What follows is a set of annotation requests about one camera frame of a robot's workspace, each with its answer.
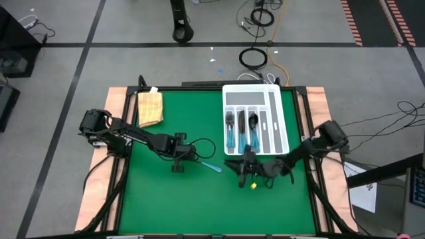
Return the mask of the black beam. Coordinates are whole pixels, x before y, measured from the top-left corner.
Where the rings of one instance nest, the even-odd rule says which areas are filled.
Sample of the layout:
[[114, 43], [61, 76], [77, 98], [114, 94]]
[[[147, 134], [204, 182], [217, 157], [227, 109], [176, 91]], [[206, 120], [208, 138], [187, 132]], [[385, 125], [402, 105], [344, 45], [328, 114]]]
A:
[[359, 173], [352, 177], [347, 178], [347, 186], [351, 188], [360, 187], [363, 185], [376, 183], [378, 181], [386, 180], [389, 178], [405, 175], [407, 170], [423, 168], [425, 156], [419, 153], [400, 161], [390, 163], [375, 169]]

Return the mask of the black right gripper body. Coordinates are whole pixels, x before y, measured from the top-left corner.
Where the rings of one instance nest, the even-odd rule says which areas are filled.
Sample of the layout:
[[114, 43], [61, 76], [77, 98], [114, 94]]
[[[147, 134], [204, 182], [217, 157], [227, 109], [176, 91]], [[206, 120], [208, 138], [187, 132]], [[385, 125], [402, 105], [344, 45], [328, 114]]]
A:
[[277, 177], [281, 170], [282, 161], [279, 159], [261, 162], [253, 153], [244, 156], [244, 172], [246, 174], [259, 175], [272, 179]]

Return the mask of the white cutlery tray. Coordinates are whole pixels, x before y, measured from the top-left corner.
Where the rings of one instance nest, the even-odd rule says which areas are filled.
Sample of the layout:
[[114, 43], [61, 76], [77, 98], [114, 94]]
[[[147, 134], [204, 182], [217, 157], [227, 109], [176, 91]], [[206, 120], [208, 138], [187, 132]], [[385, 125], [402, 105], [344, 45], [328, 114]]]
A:
[[[275, 84], [233, 84], [222, 87], [224, 153], [242, 155], [250, 146], [248, 118], [255, 113], [255, 142], [258, 155], [290, 152], [280, 87]], [[226, 113], [234, 115], [235, 147], [228, 148]]]

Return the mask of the white paper sheet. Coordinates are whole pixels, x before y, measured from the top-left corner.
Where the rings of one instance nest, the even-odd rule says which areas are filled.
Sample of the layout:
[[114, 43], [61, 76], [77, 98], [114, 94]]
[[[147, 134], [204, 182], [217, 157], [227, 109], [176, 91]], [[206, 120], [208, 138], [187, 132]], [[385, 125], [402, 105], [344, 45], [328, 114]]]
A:
[[[352, 164], [345, 162], [344, 170], [347, 178], [364, 173], [365, 170]], [[363, 210], [375, 213], [377, 200], [377, 183], [371, 183], [360, 187], [350, 188], [350, 199], [354, 206]]]

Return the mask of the yellow folded cloth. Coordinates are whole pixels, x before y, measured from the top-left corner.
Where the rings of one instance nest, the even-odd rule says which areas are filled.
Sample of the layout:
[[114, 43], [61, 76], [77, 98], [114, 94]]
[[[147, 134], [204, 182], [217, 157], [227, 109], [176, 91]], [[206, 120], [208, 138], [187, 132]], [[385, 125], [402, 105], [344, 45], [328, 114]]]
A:
[[140, 92], [137, 95], [137, 107], [139, 127], [155, 125], [163, 120], [163, 94], [158, 88]]

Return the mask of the black box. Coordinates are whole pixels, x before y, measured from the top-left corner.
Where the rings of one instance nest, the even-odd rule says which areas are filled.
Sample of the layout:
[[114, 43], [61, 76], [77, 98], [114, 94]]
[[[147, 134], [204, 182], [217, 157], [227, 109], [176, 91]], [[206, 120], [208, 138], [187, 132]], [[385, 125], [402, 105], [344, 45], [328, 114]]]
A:
[[0, 133], [5, 131], [20, 94], [18, 89], [8, 84], [0, 84]]

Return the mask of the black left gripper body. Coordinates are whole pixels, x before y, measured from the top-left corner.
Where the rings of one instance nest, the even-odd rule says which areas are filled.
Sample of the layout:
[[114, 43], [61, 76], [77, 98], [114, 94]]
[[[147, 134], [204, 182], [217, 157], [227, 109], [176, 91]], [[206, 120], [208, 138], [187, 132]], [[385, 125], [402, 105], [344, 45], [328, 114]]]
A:
[[192, 143], [185, 143], [184, 140], [178, 139], [175, 135], [163, 134], [162, 137], [165, 141], [162, 148], [164, 161], [190, 161], [195, 159], [197, 150]]

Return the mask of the black cabinet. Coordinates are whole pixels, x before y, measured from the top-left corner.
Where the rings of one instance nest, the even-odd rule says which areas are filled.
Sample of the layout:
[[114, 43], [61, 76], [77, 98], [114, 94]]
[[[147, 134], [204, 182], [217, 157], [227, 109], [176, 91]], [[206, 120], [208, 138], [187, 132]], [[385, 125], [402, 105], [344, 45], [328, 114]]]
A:
[[0, 74], [8, 78], [32, 75], [42, 44], [0, 5]]

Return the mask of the grey console with screen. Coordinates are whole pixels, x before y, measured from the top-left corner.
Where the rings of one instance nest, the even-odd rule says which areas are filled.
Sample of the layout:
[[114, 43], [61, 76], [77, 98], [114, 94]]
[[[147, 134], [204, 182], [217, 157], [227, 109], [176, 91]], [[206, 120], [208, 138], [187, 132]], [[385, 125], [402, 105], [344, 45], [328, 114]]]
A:
[[402, 232], [411, 239], [425, 239], [425, 170], [410, 168], [406, 172]]

